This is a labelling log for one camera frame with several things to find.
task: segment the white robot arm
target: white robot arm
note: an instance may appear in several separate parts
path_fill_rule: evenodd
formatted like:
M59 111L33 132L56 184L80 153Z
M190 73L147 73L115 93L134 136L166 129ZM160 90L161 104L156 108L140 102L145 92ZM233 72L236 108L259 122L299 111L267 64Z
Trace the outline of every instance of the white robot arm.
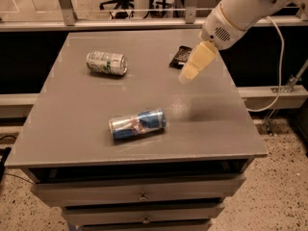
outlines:
M308 0L222 0L205 19L204 40L192 51L179 77L188 83L223 50L236 43L258 20L295 3L308 14Z

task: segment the speckled floor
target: speckled floor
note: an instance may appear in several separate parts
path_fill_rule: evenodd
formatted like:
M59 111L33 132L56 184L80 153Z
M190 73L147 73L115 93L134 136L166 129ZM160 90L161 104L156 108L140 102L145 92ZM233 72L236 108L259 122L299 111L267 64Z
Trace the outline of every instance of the speckled floor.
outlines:
M255 160L246 171L247 180L225 209L213 220L211 231L308 230L307 145L285 117L274 121L276 136L270 137L254 122L269 151L267 158ZM0 127L0 137L18 134L20 127ZM0 147L13 140L0 141ZM20 170L6 173L27 178ZM59 208L49 208L30 192L32 184L5 175L0 184L0 230L66 231Z

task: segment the gray cabinet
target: gray cabinet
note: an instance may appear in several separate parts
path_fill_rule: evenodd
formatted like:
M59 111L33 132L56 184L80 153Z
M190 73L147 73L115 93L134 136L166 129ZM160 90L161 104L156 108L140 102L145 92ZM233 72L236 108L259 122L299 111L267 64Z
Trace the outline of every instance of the gray cabinet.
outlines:
M267 151L223 60L190 85L168 66L199 30L72 33L7 161L32 192L90 230L204 231ZM119 78L91 73L93 50L124 54ZM164 131L114 141L112 117L162 108Z

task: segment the railing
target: railing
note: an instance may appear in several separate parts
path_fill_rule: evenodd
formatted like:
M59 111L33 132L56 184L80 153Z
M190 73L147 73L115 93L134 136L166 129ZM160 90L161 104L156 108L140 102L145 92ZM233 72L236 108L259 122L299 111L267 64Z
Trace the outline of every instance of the railing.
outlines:
M0 31L197 27L220 0L0 0ZM280 23L307 25L300 18ZM268 26L261 20L257 26Z

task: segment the aluminum can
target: aluminum can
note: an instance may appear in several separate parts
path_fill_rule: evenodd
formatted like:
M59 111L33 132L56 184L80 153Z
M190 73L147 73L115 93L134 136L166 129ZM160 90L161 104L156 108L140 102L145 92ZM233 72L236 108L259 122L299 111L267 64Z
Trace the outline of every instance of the aluminum can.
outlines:
M146 111L137 115L116 117L109 121L114 140L135 137L166 127L162 109Z
M94 72L124 75L127 65L123 54L93 51L87 55L87 67Z

